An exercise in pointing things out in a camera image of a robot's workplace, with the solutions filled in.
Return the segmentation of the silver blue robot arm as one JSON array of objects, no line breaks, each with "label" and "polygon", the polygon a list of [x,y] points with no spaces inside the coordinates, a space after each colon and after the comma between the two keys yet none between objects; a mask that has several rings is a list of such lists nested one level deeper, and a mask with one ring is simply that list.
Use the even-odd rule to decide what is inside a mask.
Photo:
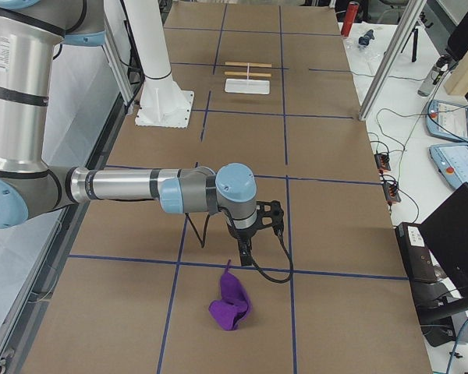
[{"label": "silver blue robot arm", "polygon": [[43,161],[55,47],[105,41],[101,1],[0,1],[0,229],[91,200],[157,200],[167,213],[224,213],[241,263],[252,265],[261,213],[244,164],[106,171]]}]

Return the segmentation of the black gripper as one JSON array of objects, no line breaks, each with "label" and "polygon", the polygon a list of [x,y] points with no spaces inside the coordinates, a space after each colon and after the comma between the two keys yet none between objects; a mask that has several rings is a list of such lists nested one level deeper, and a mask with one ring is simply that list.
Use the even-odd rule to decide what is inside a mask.
[{"label": "black gripper", "polygon": [[254,236],[254,229],[238,229],[236,226],[232,226],[231,224],[228,224],[227,227],[229,230],[229,234],[237,241],[240,265],[251,266],[253,264],[253,258],[251,255],[251,239]]}]

